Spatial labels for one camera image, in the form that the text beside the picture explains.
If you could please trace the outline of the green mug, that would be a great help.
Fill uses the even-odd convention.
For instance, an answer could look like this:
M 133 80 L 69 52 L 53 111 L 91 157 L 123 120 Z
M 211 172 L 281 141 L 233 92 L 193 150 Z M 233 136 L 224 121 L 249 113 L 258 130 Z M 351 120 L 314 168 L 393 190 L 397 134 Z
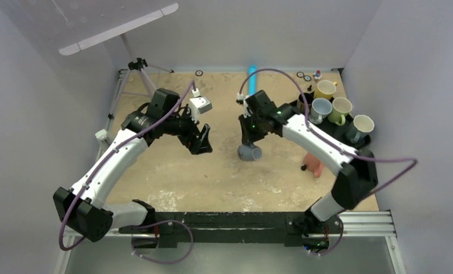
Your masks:
M 329 122 L 338 126 L 343 126 L 346 123 L 346 117 L 353 109 L 351 101 L 346 98 L 335 98 L 332 101 L 332 112 L 327 116 Z

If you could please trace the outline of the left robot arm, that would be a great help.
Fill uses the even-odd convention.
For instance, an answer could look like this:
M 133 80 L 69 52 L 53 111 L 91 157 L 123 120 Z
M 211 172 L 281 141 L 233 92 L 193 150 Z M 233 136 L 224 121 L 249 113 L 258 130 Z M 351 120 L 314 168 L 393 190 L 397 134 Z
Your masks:
M 201 114 L 212 109 L 211 101 L 197 89 L 182 106 L 183 96 L 164 88 L 156 90 L 150 102 L 128 114 L 105 153 L 70 188 L 59 187 L 52 196 L 62 222 L 84 239 L 97 242 L 115 228 L 134 227 L 149 233 L 155 225 L 153 209 L 140 200 L 107 205 L 115 184 L 148 147 L 163 135 L 176 136 L 192 154 L 211 153 L 210 126 L 198 128 Z

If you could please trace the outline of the yellow mug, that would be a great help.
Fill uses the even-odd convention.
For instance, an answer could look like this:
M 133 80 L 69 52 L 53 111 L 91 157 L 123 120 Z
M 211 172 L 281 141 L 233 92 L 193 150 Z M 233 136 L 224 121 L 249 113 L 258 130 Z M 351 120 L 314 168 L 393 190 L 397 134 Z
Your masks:
M 338 82 L 330 80 L 321 80 L 317 83 L 317 89 L 314 92 L 313 98 L 324 98 L 330 100 L 337 91 Z

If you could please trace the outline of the brown mug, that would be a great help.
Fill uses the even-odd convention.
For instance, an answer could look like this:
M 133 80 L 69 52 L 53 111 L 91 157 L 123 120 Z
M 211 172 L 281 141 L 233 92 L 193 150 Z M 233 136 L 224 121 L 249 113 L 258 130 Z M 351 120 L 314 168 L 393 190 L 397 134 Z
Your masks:
M 296 107 L 299 111 L 304 114 L 305 110 L 310 110 L 312 101 L 314 100 L 312 93 L 304 92 L 302 95 L 299 95 L 296 101 Z

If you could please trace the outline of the dark blue-grey mug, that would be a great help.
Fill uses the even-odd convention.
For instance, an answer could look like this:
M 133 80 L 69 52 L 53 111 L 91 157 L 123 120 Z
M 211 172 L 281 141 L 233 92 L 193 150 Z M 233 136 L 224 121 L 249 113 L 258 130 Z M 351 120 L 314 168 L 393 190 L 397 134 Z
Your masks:
M 345 134 L 350 143 L 356 143 L 374 130 L 375 123 L 367 115 L 356 115 Z

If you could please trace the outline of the slate blue mug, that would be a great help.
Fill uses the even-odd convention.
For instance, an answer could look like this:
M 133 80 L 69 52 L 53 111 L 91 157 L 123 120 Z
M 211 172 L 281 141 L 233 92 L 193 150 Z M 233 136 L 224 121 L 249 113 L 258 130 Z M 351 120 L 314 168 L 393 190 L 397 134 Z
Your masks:
M 237 156 L 245 162 L 253 162 L 261 159 L 262 149 L 255 144 L 242 144 L 237 148 Z

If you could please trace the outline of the pink mug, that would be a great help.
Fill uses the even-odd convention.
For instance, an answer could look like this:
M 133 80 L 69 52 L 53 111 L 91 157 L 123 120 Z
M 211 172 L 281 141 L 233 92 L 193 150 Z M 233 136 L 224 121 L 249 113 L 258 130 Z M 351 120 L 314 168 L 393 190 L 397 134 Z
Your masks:
M 307 153 L 303 159 L 303 164 L 308 171 L 313 173 L 315 178 L 321 177 L 325 165 L 313 154 Z

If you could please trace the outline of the light grey mug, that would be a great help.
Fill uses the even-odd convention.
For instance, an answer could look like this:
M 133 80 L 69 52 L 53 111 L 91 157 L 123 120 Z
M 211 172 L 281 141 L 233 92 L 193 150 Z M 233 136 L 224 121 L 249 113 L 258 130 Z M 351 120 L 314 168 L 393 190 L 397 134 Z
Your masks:
M 320 124 L 332 112 L 331 102 L 325 98 L 316 98 L 311 104 L 308 119 L 313 124 Z

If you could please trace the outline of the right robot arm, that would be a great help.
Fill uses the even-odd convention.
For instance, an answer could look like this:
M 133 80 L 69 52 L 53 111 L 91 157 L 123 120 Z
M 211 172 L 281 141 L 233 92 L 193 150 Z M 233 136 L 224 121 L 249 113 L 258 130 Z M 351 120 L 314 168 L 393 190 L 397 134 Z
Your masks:
M 242 143 L 237 155 L 241 160 L 260 159 L 262 151 L 255 142 L 275 134 L 313 154 L 336 176 L 331 191 L 306 210 L 308 230 L 319 232 L 326 227 L 328 219 L 344 210 L 354 209 L 377 186 L 375 163 L 369 161 L 373 154 L 368 149 L 359 151 L 339 142 L 308 121 L 292 105 L 276 106 L 263 90 L 252 96 L 237 94 L 236 102 L 244 108 L 238 117 Z

